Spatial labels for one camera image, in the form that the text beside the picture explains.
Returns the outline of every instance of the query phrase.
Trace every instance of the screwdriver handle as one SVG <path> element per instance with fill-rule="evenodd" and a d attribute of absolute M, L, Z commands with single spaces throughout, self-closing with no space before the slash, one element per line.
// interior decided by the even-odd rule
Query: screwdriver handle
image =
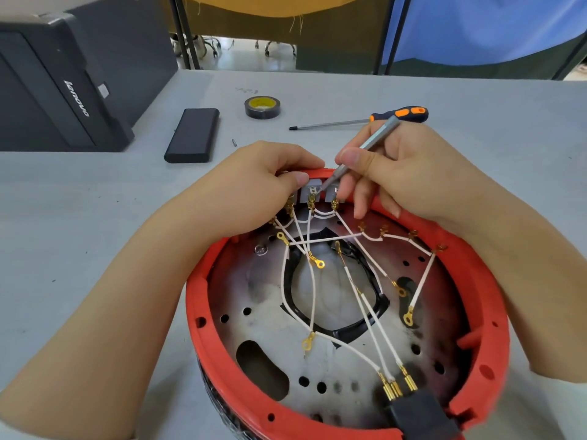
<path fill-rule="evenodd" d="M 374 112 L 373 114 L 371 114 L 369 120 L 371 122 L 373 122 L 374 120 L 389 120 L 393 116 L 396 116 L 397 118 L 405 122 L 422 123 L 428 120 L 428 108 L 411 106 L 401 108 L 399 110 L 383 112 L 381 114 Z"/>

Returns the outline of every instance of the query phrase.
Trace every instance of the screwdriver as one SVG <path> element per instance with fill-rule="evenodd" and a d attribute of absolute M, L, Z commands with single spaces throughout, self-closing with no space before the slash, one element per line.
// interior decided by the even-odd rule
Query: screwdriver
<path fill-rule="evenodd" d="M 363 145 L 361 145 L 359 148 L 366 149 L 367 151 L 374 149 L 375 146 L 383 139 L 385 139 L 389 134 L 391 134 L 391 132 L 395 130 L 400 125 L 400 123 L 401 120 L 396 115 L 393 115 L 381 126 L 381 128 L 371 134 L 371 137 L 365 140 Z M 339 165 L 338 168 L 333 171 L 332 175 L 330 175 L 330 177 L 324 181 L 322 185 L 320 185 L 320 188 L 316 194 L 319 195 L 321 192 L 325 191 L 330 185 L 347 174 L 349 170 L 350 168 L 346 165 Z"/>
<path fill-rule="evenodd" d="M 398 110 L 392 110 L 387 112 L 374 112 L 368 119 L 361 120 L 347 120 L 345 122 L 331 122 L 331 123 L 319 123 L 317 125 L 306 125 L 306 126 L 290 126 L 290 131 L 298 130 L 311 130 L 314 128 L 325 128 L 325 127 L 336 127 L 338 125 L 352 125 L 357 123 L 373 122 L 374 120 L 389 120 L 393 116 L 406 122 L 422 123 L 428 119 L 428 109 L 424 107 L 403 107 Z"/>

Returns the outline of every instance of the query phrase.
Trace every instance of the red plastic rim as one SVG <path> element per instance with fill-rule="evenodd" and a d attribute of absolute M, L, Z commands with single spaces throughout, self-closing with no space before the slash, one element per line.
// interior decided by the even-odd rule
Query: red plastic rim
<path fill-rule="evenodd" d="M 326 179 L 332 169 L 308 171 L 311 179 Z M 459 291 L 471 332 L 457 341 L 470 349 L 473 360 L 467 381 L 451 399 L 448 412 L 462 430 L 484 421 L 505 384 L 510 353 L 508 318 L 495 278 L 473 249 L 436 223 L 403 211 L 395 219 L 376 197 L 371 210 L 397 221 L 429 246 L 447 246 L 438 253 Z M 220 396 L 249 429 L 270 440 L 401 440 L 398 429 L 360 430 L 334 427 L 275 402 L 255 386 L 234 362 L 212 322 L 207 278 L 228 239 L 212 245 L 187 280 L 186 309 L 192 342 L 202 368 Z"/>

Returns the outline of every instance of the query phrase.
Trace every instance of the black rubber gasket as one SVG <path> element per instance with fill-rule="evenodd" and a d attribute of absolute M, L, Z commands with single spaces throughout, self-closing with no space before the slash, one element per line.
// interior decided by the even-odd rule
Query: black rubber gasket
<path fill-rule="evenodd" d="M 338 235 L 334 233 L 331 229 L 325 228 L 320 232 L 310 234 L 310 240 L 314 239 L 327 239 L 329 237 L 337 237 Z M 301 241 L 300 237 L 295 238 L 296 241 Z M 341 251 L 344 256 L 347 258 L 351 258 L 356 260 L 367 275 L 369 282 L 371 283 L 371 287 L 375 291 L 375 305 L 373 306 L 373 311 L 378 318 L 385 313 L 385 311 L 389 308 L 389 299 L 387 296 L 383 294 L 383 291 L 379 288 L 377 284 L 377 280 L 375 275 L 369 268 L 369 264 L 367 264 L 367 260 L 363 256 L 363 253 L 354 245 L 350 244 L 344 239 L 339 240 L 341 244 Z M 327 244 L 330 246 L 332 250 L 336 250 L 335 244 L 336 241 L 330 241 Z M 292 298 L 292 280 L 294 278 L 294 272 L 299 262 L 302 259 L 305 259 L 305 256 L 302 254 L 301 250 L 297 246 L 289 246 L 290 250 L 290 258 L 285 263 L 285 273 L 283 274 L 283 288 L 285 294 L 285 301 L 289 304 L 290 308 L 292 309 L 295 314 L 302 319 L 307 325 L 310 324 L 310 318 L 308 318 L 304 313 L 297 308 Z M 281 304 L 281 308 L 287 313 L 287 309 L 283 304 Z M 371 314 L 367 315 L 369 319 L 369 323 L 371 325 L 375 324 L 375 319 Z M 356 323 L 347 325 L 346 327 L 341 327 L 336 330 L 328 330 L 323 327 L 320 327 L 316 323 L 314 323 L 314 331 L 324 333 L 325 335 L 329 335 L 337 340 L 341 340 L 343 343 L 351 343 L 352 341 L 359 338 L 363 333 L 367 331 L 367 323 L 364 319 L 357 321 Z M 333 343 L 336 348 L 340 347 L 340 345 Z"/>

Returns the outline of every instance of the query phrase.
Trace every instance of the lenovo logo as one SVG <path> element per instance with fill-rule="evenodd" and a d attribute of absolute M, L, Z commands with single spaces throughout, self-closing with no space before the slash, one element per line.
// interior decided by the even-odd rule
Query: lenovo logo
<path fill-rule="evenodd" d="M 77 96 L 75 90 L 73 89 L 73 84 L 70 81 L 64 80 L 65 82 L 65 86 L 68 87 L 69 91 L 71 92 L 71 94 L 73 95 L 74 100 L 76 101 L 77 105 L 79 105 L 79 109 L 82 110 L 83 114 L 86 117 L 90 117 L 90 114 L 88 113 L 88 111 L 86 110 L 85 106 L 83 105 L 82 101 L 79 100 L 79 97 Z"/>

